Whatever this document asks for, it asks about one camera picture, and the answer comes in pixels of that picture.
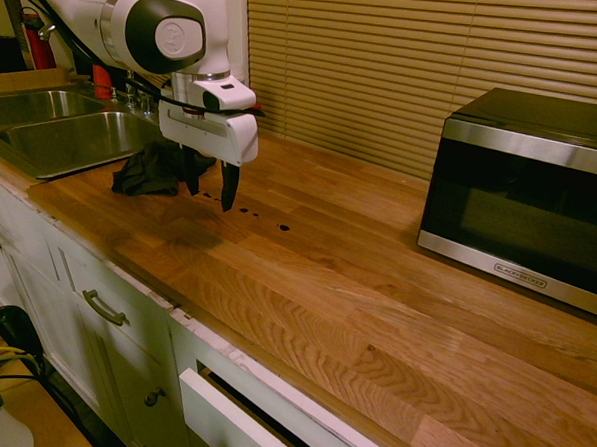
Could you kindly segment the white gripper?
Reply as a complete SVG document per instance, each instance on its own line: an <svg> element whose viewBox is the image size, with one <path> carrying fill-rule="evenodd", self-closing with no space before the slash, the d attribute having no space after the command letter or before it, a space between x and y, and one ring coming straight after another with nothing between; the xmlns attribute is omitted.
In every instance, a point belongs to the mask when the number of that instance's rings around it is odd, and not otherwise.
<svg viewBox="0 0 597 447"><path fill-rule="evenodd" d="M180 106L162 101L158 105L159 128L168 140L184 145L185 183L189 193L199 193L196 151L222 160L221 207L229 211L235 202L240 168L258 155L258 125L251 114L205 113L189 115Z"/></svg>

